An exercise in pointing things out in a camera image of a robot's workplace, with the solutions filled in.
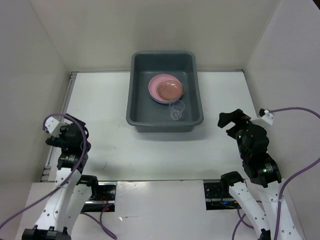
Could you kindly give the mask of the clear textured square dish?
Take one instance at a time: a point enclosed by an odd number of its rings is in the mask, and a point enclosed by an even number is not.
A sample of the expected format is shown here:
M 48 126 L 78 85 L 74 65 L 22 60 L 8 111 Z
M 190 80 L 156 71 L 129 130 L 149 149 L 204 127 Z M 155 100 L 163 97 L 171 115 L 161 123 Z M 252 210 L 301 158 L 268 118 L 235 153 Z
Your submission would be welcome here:
M 186 92 L 186 87 L 183 83 L 180 83 L 180 94 L 179 94 L 179 98 L 181 98 L 184 93 Z

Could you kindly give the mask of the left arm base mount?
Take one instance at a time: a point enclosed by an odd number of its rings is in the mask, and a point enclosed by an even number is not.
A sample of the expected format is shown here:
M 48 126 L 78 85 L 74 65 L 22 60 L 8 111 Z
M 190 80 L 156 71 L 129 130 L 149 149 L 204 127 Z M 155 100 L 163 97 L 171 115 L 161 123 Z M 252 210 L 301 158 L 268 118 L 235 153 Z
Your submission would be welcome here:
M 82 212 L 100 213 L 107 205 L 105 212 L 115 211 L 116 182 L 99 181 L 95 195 L 92 195 L 84 204 Z

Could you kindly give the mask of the peach square dish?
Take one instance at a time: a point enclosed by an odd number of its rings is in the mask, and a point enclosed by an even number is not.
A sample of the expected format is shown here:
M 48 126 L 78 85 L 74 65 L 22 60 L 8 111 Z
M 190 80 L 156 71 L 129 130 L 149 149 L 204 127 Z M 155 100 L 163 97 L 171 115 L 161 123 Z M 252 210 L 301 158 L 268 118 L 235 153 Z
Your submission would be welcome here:
M 157 86 L 157 92 L 165 100 L 174 100 L 184 93 L 184 89 L 179 81 L 166 80 Z

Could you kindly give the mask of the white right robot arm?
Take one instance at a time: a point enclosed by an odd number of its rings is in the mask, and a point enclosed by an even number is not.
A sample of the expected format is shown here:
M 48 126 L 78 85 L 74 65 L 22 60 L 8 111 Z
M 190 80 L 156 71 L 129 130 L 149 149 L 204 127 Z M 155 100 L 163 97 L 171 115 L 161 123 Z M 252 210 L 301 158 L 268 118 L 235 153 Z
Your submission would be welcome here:
M 259 240 L 301 240 L 285 200 L 284 179 L 277 163 L 268 153 L 269 138 L 266 129 L 254 123 L 241 109 L 220 113 L 218 127 L 224 128 L 236 140 L 242 167 L 249 182 L 258 193 L 255 199 L 239 172 L 221 175 L 219 191 L 232 196 L 251 222 Z

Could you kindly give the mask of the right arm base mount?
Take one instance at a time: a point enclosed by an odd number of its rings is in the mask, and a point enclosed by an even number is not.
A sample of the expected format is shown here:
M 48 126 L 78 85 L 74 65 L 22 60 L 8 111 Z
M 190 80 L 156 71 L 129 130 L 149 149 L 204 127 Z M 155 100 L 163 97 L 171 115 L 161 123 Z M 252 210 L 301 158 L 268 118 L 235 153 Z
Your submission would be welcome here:
M 219 180 L 205 180 L 203 188 L 207 211 L 234 210 L 239 207 L 238 202 L 229 193 L 222 190 Z

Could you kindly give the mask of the pink plastic plate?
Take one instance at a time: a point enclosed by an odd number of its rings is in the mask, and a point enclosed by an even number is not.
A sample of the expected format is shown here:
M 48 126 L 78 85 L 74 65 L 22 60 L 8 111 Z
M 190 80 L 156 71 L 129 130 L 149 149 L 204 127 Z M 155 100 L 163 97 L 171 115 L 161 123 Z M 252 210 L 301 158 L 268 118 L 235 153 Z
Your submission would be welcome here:
M 157 91 L 157 87 L 161 82 L 164 81 L 177 81 L 180 82 L 176 77 L 174 77 L 173 75 L 170 74 L 159 74 L 154 76 L 148 83 L 148 91 L 150 96 L 158 103 L 161 104 L 170 104 L 170 103 L 174 103 L 175 101 L 179 100 L 179 98 L 177 99 L 173 99 L 173 100 L 165 100 L 162 97 L 159 96 L 158 91 Z

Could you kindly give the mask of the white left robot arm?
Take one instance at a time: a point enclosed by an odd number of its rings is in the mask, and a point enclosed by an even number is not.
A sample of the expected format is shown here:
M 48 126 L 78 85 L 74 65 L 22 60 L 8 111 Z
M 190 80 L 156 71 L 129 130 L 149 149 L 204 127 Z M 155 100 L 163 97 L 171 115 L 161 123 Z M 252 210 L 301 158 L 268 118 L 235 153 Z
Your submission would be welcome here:
M 21 238 L 69 240 L 86 201 L 100 194 L 97 177 L 83 174 L 91 149 L 91 144 L 83 141 L 88 139 L 89 132 L 80 120 L 71 124 L 47 122 L 45 126 L 51 135 L 46 144 L 61 150 L 54 181 L 57 191 L 48 197 L 40 217 L 32 228 L 23 231 Z

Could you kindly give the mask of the clear plastic cup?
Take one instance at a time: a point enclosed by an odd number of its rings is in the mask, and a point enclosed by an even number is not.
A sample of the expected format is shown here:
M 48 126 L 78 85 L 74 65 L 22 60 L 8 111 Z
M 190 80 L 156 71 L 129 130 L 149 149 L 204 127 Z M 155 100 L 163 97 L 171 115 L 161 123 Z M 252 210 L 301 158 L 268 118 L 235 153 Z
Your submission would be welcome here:
M 174 121 L 178 121 L 182 118 L 184 110 L 185 104 L 181 100 L 169 104 L 170 118 Z

